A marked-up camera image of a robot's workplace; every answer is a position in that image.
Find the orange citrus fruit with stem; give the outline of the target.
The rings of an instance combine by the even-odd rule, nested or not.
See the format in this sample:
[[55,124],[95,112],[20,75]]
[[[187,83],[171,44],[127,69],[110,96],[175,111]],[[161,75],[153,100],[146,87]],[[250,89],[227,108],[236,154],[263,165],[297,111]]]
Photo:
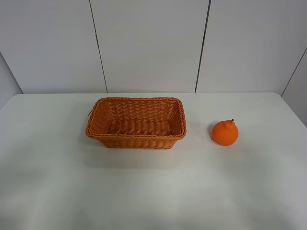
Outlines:
[[216,123],[211,131],[212,140],[222,146],[234,144],[238,136],[239,131],[233,119]]

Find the orange wicker basket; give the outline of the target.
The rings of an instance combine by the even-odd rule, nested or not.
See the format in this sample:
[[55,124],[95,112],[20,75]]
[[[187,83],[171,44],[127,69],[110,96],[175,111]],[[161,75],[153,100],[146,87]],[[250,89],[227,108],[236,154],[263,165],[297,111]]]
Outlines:
[[187,133],[183,104],[173,97],[101,98],[85,133],[108,148],[170,149]]

